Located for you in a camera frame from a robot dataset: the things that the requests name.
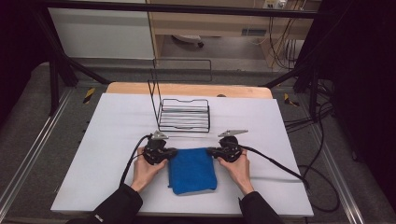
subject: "white wall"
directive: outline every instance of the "white wall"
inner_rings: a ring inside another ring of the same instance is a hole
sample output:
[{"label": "white wall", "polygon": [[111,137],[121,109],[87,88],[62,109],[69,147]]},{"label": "white wall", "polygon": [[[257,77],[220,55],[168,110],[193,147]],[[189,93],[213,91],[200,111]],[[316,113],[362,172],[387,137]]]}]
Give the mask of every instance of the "white wall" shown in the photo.
[{"label": "white wall", "polygon": [[[145,3],[144,0],[100,0]],[[70,57],[153,59],[147,12],[50,8]]]}]

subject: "black sleeve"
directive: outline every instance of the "black sleeve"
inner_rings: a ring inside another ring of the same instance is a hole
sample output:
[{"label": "black sleeve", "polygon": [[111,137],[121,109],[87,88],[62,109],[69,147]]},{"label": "black sleeve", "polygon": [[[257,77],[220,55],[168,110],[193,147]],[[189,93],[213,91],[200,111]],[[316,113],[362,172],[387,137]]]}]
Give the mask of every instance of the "black sleeve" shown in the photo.
[{"label": "black sleeve", "polygon": [[120,186],[85,219],[72,219],[66,224],[131,224],[142,206],[140,195],[127,185]]},{"label": "black sleeve", "polygon": [[257,191],[253,191],[247,194],[242,200],[239,200],[239,206],[247,224],[283,223],[274,209]]}]

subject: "black metal rack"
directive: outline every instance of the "black metal rack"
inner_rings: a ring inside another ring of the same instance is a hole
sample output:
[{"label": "black metal rack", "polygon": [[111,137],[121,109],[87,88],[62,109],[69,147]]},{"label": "black metal rack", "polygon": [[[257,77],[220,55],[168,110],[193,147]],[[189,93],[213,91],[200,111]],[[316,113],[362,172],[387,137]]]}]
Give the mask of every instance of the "black metal rack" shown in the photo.
[{"label": "black metal rack", "polygon": [[[184,68],[177,67],[187,63]],[[160,59],[153,60],[148,89],[154,109],[158,130],[161,132],[208,133],[210,131],[210,109],[206,99],[180,100],[162,98],[160,82],[210,82],[212,63],[210,60]]]}]

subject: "white tabletop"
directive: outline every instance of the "white tabletop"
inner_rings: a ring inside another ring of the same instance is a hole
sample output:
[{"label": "white tabletop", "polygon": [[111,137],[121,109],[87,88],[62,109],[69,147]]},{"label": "white tabletop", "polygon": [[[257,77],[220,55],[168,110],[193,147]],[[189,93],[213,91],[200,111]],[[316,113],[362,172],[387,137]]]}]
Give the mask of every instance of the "white tabletop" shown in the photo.
[{"label": "white tabletop", "polygon": [[[199,96],[166,96],[180,100]],[[247,129],[237,135],[239,144],[254,147],[299,173],[276,100],[205,97],[210,105],[209,133],[167,133],[167,147],[218,147],[218,134]],[[152,103],[146,94],[104,93],[93,114],[52,211],[92,211],[117,189],[122,172],[138,140],[157,130]],[[282,217],[312,217],[303,183],[271,162],[249,152],[252,184]],[[141,193],[141,215],[240,216],[238,197],[243,195],[216,160],[216,190],[176,195],[168,186],[168,171],[160,171]],[[125,180],[131,184],[134,167]]]}]

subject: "blue towel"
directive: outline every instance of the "blue towel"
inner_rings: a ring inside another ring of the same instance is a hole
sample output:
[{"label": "blue towel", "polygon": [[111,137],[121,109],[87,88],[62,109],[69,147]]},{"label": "blue towel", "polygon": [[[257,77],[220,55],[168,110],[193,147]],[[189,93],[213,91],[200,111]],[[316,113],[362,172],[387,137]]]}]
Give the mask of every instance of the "blue towel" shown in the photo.
[{"label": "blue towel", "polygon": [[181,149],[169,161],[169,188],[175,194],[216,189],[217,186],[213,160],[205,147]]}]

